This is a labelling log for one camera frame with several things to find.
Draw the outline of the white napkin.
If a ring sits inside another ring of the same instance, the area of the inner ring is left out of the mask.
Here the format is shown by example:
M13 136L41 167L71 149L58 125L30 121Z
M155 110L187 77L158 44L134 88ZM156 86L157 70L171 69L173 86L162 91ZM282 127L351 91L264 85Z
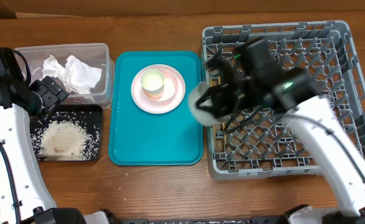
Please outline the white napkin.
M63 67L57 59L50 55L43 62L43 77L52 77L59 79L66 91L72 91L77 94L90 94L101 79L102 69L91 67L74 55L66 59Z

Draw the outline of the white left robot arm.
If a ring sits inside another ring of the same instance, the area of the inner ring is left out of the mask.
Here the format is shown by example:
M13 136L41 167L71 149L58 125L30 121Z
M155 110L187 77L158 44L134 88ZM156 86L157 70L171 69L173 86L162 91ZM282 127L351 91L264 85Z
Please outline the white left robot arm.
M16 60L19 52L0 47L0 223L119 223L107 209L83 215L59 208L42 178L30 119L44 119L68 93L52 78L31 80Z

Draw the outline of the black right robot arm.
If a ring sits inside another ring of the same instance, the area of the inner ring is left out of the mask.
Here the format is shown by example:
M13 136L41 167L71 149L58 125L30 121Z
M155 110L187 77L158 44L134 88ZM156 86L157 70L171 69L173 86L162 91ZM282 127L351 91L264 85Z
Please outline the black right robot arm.
M318 83L301 68L284 70L274 57L240 55L247 74L238 80L236 70L223 57L212 57L207 66L224 78L210 86L199 83L188 96L193 117L204 126L225 122L248 108L272 108L303 142L329 183L338 206L313 208L301 205L279 218L279 223L365 223L365 160L330 108L320 96Z

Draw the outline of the red snack wrapper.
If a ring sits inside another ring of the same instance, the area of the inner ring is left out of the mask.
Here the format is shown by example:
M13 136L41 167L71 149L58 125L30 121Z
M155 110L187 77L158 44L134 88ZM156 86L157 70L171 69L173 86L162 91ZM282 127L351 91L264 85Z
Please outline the red snack wrapper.
M68 105L85 105L91 104L92 102L93 98L89 94L78 94L75 92L71 92L64 101L64 103Z

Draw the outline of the cream cup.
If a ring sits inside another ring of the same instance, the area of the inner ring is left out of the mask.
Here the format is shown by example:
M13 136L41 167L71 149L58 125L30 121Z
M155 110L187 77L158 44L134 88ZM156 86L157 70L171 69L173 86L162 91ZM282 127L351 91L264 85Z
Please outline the cream cup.
M149 69L141 76L141 86L149 98L160 98L164 92L164 75L160 70Z

